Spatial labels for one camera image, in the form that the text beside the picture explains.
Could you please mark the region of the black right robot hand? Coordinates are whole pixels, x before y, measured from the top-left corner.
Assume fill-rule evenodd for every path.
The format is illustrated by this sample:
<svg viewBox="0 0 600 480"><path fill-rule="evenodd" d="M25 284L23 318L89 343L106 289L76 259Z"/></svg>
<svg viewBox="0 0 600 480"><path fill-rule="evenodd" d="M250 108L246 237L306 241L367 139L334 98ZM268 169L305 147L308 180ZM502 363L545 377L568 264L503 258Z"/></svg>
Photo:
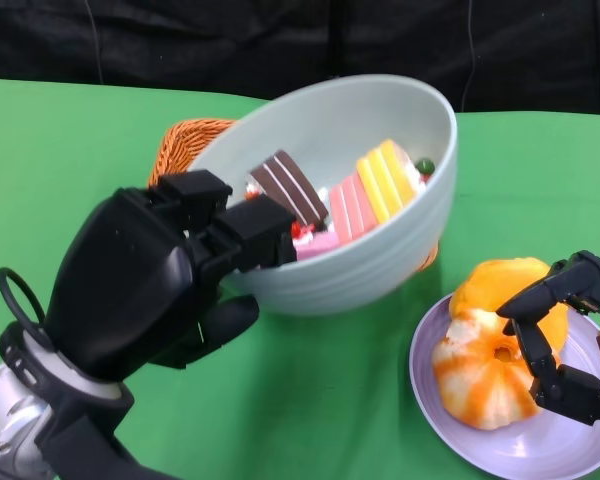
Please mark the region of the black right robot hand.
<svg viewBox="0 0 600 480"><path fill-rule="evenodd" d="M582 250L555 262L541 279L499 307L507 320L503 329L514 335L533 376L530 395L541 408L586 425L600 421L600 379L557 364L539 322L557 304L580 313L600 315L600 257ZM600 332L597 336L600 350Z"/></svg>

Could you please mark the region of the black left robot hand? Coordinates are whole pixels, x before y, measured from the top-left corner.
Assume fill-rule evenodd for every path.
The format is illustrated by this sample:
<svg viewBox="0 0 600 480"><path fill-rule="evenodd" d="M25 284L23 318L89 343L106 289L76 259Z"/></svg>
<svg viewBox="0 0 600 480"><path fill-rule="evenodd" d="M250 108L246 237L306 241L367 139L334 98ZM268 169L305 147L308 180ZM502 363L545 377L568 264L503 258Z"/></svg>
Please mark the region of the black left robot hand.
<svg viewBox="0 0 600 480"><path fill-rule="evenodd" d="M43 323L90 377L121 381L154 363L183 368L249 329L251 295L223 300L229 274L296 258L293 215L267 196L228 204L206 170L116 191L89 215L59 269Z"/></svg>

